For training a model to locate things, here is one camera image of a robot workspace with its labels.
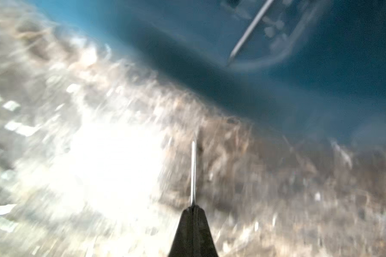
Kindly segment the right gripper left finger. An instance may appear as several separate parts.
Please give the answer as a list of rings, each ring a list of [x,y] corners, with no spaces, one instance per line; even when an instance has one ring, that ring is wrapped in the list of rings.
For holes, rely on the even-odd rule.
[[[185,209],[173,239],[169,257],[193,257],[193,207]]]

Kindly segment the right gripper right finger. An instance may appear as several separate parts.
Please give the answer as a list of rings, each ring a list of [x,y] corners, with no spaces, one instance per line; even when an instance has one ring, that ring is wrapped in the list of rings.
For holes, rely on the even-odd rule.
[[[205,211],[193,207],[193,257],[218,257]]]

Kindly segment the steel nail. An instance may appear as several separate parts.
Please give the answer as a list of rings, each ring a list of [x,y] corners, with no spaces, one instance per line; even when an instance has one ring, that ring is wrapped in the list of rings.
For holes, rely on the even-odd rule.
[[[196,139],[191,144],[191,183],[190,183],[190,205],[196,203],[196,163],[197,163],[197,142]]]
[[[259,9],[259,11],[256,14],[256,16],[254,17],[254,19],[252,20],[252,22],[246,28],[246,30],[244,31],[244,33],[242,34],[242,36],[240,37],[240,39],[238,40],[238,42],[236,43],[234,48],[232,49],[232,51],[229,55],[228,61],[227,61],[227,66],[229,66],[234,61],[234,59],[236,58],[236,56],[240,52],[241,48],[247,42],[248,38],[251,36],[252,32],[254,31],[256,26],[259,24],[259,22],[262,20],[263,16],[266,14],[266,12],[269,10],[269,8],[273,2],[274,2],[274,0],[267,0],[264,2],[264,4]]]

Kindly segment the teal plastic storage box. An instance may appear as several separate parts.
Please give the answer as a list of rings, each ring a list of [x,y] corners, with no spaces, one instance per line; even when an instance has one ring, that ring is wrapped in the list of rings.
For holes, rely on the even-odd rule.
[[[298,138],[386,145],[386,1],[34,1],[220,106]]]

